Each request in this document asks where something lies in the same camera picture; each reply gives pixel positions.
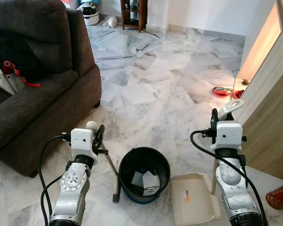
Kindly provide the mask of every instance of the black bucket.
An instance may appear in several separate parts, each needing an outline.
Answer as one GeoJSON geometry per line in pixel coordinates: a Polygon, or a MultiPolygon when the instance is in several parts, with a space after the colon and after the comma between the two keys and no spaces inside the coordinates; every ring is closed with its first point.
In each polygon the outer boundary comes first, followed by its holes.
{"type": "Polygon", "coordinates": [[[119,166],[119,180],[129,199],[138,204],[147,204],[154,201],[168,185],[170,166],[159,151],[149,147],[134,148],[124,156],[119,166]],[[135,171],[140,173],[155,172],[159,176],[159,190],[152,195],[143,195],[141,187],[131,184],[135,171]]]}

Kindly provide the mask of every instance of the dark gray sofa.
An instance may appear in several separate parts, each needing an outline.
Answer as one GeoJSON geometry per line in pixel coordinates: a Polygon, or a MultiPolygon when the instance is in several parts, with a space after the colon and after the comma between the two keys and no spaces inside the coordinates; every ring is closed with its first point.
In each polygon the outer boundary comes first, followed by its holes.
{"type": "Polygon", "coordinates": [[[0,160],[33,177],[43,145],[99,105],[100,71],[82,12],[60,0],[0,0],[0,31],[20,35],[46,71],[39,88],[0,89],[0,160]]]}

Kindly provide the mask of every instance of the helmet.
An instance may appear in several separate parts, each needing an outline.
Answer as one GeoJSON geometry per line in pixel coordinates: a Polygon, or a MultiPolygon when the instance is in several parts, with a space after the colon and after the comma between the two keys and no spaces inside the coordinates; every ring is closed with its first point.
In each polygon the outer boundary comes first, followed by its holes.
{"type": "Polygon", "coordinates": [[[83,12],[86,25],[95,25],[99,22],[99,12],[92,2],[84,3],[79,9],[83,12]]]}

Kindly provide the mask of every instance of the white dustpan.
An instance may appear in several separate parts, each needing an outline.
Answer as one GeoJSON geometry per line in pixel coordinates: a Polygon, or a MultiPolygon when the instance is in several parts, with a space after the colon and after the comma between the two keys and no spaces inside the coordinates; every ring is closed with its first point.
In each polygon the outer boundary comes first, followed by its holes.
{"type": "Polygon", "coordinates": [[[221,218],[217,197],[211,195],[207,174],[189,173],[171,179],[176,226],[189,226],[221,218]]]}

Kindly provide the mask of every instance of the white sphere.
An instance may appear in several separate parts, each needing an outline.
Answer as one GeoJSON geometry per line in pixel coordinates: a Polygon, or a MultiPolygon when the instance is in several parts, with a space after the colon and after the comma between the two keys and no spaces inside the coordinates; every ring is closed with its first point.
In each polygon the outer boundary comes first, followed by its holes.
{"type": "Polygon", "coordinates": [[[95,121],[88,121],[86,123],[86,129],[97,130],[98,129],[98,125],[96,124],[95,121]]]}

